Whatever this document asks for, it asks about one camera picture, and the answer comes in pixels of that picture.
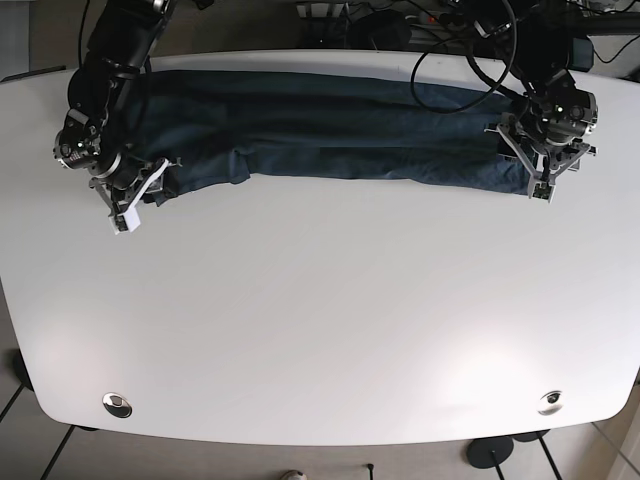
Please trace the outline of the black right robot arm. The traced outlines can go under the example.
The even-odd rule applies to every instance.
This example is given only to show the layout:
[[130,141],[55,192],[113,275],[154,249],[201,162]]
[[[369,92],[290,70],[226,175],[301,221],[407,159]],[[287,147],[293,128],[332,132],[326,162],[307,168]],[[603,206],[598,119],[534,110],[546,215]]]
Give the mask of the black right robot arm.
[[90,174],[89,187],[109,208],[117,233],[139,227],[137,204],[162,189],[173,165],[165,157],[151,161],[132,152],[149,95],[142,95],[133,123],[124,109],[135,82],[150,81],[150,54],[174,9],[172,1],[107,2],[89,40],[79,44],[79,68],[68,85],[69,109],[53,155],[64,168]]

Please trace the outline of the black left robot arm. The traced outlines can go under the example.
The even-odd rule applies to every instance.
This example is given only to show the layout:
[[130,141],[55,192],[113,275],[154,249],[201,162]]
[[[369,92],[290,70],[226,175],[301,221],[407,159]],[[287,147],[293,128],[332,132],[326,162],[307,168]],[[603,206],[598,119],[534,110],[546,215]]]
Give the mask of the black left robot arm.
[[559,177],[595,153],[586,142],[598,122],[593,93],[573,71],[593,50],[572,33],[565,8],[548,1],[449,1],[434,15],[440,46],[461,48],[484,92],[423,85],[411,71],[412,99],[436,130],[407,178],[552,200]]

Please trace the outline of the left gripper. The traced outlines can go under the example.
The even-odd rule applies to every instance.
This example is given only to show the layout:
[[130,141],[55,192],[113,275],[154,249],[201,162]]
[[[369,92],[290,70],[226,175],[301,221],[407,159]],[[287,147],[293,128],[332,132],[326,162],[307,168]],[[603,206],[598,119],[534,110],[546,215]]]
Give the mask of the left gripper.
[[574,139],[566,145],[549,145],[537,142],[525,135],[514,119],[490,123],[485,133],[498,136],[497,153],[503,159],[520,163],[531,179],[540,179],[557,185],[558,178],[566,172],[577,172],[584,156],[596,156],[597,148],[582,139]]

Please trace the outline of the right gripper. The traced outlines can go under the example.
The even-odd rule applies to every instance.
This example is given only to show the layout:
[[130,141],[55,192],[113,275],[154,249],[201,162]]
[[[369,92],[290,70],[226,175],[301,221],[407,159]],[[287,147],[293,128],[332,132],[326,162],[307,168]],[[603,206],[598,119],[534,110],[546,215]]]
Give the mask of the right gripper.
[[99,172],[91,167],[89,188],[94,190],[109,208],[109,215],[136,209],[145,195],[159,193],[164,188],[164,175],[171,167],[181,167],[180,157],[160,157],[154,162],[138,157],[115,157],[111,166]]

